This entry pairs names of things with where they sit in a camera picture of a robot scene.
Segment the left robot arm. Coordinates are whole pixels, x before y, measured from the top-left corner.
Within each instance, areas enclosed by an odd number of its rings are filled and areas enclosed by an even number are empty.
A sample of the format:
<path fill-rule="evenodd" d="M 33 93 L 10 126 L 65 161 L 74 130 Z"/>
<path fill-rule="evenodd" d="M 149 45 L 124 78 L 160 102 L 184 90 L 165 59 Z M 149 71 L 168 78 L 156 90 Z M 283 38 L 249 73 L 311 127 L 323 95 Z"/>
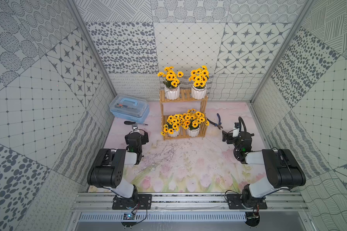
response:
<path fill-rule="evenodd" d="M 149 142 L 148 133 L 133 130 L 125 136 L 124 149 L 100 149 L 87 174 L 87 183 L 97 188 L 108 189 L 115 194 L 117 203 L 127 208 L 138 205 L 135 185 L 123 178 L 126 165 L 138 165 L 143 157 L 142 146 Z"/>

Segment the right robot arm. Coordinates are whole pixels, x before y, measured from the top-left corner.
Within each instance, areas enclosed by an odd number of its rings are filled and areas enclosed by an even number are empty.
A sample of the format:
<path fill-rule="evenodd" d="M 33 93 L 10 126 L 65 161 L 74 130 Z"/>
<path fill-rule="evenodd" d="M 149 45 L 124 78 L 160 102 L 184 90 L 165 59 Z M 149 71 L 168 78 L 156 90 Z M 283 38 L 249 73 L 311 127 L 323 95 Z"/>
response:
<path fill-rule="evenodd" d="M 267 195 L 281 189 L 293 189 L 306 183 L 306 176 L 289 149 L 263 149 L 252 151 L 254 134 L 240 131 L 234 137 L 232 131 L 222 132 L 222 140 L 234 145 L 233 154 L 245 165 L 256 165 L 265 170 L 266 176 L 255 183 L 247 184 L 242 190 L 241 201 L 245 208 L 260 205 Z"/>

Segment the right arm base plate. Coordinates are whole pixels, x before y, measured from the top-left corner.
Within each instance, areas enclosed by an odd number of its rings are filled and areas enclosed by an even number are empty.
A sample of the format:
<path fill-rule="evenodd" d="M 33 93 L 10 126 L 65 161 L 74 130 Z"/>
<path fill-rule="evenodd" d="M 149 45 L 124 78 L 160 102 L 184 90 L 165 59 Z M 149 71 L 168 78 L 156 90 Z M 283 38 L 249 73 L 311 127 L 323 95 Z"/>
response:
<path fill-rule="evenodd" d="M 225 201 L 229 209 L 267 209 L 265 198 L 243 197 L 240 194 L 231 193 L 225 195 Z"/>

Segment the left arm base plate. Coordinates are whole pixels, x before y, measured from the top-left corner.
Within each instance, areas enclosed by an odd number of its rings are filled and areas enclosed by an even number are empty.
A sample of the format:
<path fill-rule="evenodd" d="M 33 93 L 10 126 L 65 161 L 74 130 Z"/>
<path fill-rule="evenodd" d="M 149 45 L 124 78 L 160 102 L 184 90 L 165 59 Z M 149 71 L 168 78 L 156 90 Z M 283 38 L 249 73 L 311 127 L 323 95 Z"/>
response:
<path fill-rule="evenodd" d="M 115 196 L 113 198 L 113 210 L 124 210 L 124 209 L 135 209 L 137 206 L 139 209 L 151 209 L 152 194 L 137 194 L 133 195 L 131 198 L 122 198 Z"/>

